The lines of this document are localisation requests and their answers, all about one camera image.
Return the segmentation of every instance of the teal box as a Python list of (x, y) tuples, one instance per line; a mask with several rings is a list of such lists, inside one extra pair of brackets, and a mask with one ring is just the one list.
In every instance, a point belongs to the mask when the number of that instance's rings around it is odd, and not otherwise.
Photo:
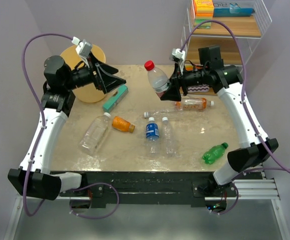
[(120, 86), (117, 91), (111, 96), (107, 102), (103, 105), (103, 110), (105, 113), (110, 113), (113, 108), (116, 107), (117, 104), (126, 96), (126, 94), (129, 92), (129, 89), (127, 86), (122, 85)]

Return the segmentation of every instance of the green bottle cap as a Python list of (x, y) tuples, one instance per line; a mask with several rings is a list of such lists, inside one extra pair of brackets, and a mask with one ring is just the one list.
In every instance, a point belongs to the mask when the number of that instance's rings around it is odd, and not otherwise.
[(226, 142), (223, 142), (221, 145), (222, 145), (225, 149), (227, 149), (227, 148), (229, 147), (229, 145), (228, 145)]

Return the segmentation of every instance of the small orange bottle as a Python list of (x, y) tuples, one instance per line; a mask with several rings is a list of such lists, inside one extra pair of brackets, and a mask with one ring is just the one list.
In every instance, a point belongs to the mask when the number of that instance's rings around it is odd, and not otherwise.
[(135, 125), (131, 124), (130, 122), (124, 120), (119, 116), (114, 117), (111, 126), (122, 132), (130, 132), (130, 133), (134, 132), (135, 129)]

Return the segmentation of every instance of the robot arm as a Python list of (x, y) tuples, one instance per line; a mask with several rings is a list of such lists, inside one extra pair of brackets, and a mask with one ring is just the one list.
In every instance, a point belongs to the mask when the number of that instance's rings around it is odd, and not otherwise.
[(76, 51), (85, 65), (71, 70), (63, 58), (57, 55), (51, 56), (45, 61), (46, 82), (43, 85), (44, 94), (41, 99), (45, 127), (42, 126), (42, 116), (40, 116), (25, 158), (18, 169), (10, 169), (8, 173), (9, 181), (19, 194), (23, 194), (25, 175), (31, 161), (30, 156), (41, 128), (44, 128), (44, 131), (42, 131), (34, 153), (27, 196), (54, 200), (60, 192), (76, 189), (81, 185), (82, 175), (79, 173), (66, 172), (50, 175), (53, 151), (75, 100), (72, 90), (94, 83), (96, 89), (106, 94), (126, 83), (124, 79), (113, 75), (118, 72), (116, 68), (99, 61), (92, 54), (92, 44), (85, 40), (80, 41), (78, 38), (74, 38), (72, 42), (77, 45)]
[(199, 59), (206, 68), (193, 69), (193, 71), (180, 71), (184, 66), (184, 54), (179, 50), (173, 50), (171, 59), (175, 62), (174, 73), (170, 78), (169, 89), (160, 97), (161, 100), (180, 101), (180, 88), (184, 96), (187, 95), (187, 88), (199, 84), (207, 84), (213, 87), (214, 92), (225, 104), (231, 119), (237, 130), (240, 148), (227, 154), (227, 162), (209, 177), (207, 189), (204, 194), (210, 195), (215, 190), (226, 187), (239, 173), (255, 167), (269, 158), (268, 152), (260, 141), (260, 137), (274, 152), (279, 144), (275, 138), (270, 139), (261, 127), (254, 111), (245, 97), (245, 103), (253, 121), (260, 132), (257, 135), (241, 102), (242, 77), (234, 65), (224, 66), (219, 46), (200, 48)]

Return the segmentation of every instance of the plastic bottle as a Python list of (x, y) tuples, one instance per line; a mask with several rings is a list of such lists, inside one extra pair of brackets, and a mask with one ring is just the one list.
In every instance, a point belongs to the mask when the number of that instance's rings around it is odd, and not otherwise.
[(165, 108), (165, 109), (160, 109), (160, 110), (153, 110), (153, 111), (145, 111), (144, 112), (144, 118), (148, 119), (150, 117), (153, 118), (163, 118), (168, 116), (168, 119), (171, 120), (170, 118), (177, 118), (178, 114), (180, 114), (183, 111), (183, 109), (177, 108), (177, 107), (172, 107), (172, 108)]
[(150, 117), (146, 126), (146, 147), (150, 155), (156, 155), (160, 152), (159, 138), (159, 127), (155, 123), (155, 119)]
[(205, 152), (201, 158), (205, 160), (206, 164), (213, 164), (217, 159), (224, 155), (225, 149), (227, 149), (228, 146), (229, 145), (226, 142), (223, 142), (221, 145), (213, 146), (210, 150)]
[(163, 121), (163, 146), (166, 150), (166, 153), (169, 157), (174, 156), (176, 154), (176, 144), (174, 131), (171, 123), (167, 117), (162, 118)]
[(90, 124), (84, 137), (79, 143), (83, 152), (93, 156), (96, 149), (100, 147), (102, 139), (109, 129), (110, 119), (111, 115), (108, 112), (105, 112), (102, 116), (95, 118), (95, 120)]
[(119, 116), (114, 117), (111, 126), (122, 132), (130, 132), (130, 133), (133, 133), (135, 129), (135, 125), (131, 124), (130, 122), (124, 120)]
[(169, 89), (171, 84), (169, 78), (161, 69), (155, 66), (153, 61), (145, 62), (144, 67), (147, 70), (150, 85), (155, 90), (157, 96), (161, 97)]
[(205, 108), (212, 106), (214, 106), (214, 101), (208, 101), (203, 97), (183, 98), (181, 101), (174, 102), (174, 107), (144, 112), (144, 118), (148, 119), (149, 117), (168, 117), (168, 119), (171, 121), (180, 118), (179, 115), (183, 112), (202, 111)]
[(175, 106), (184, 110), (204, 110), (206, 107), (214, 106), (214, 101), (208, 101), (206, 98), (183, 98), (176, 101)]

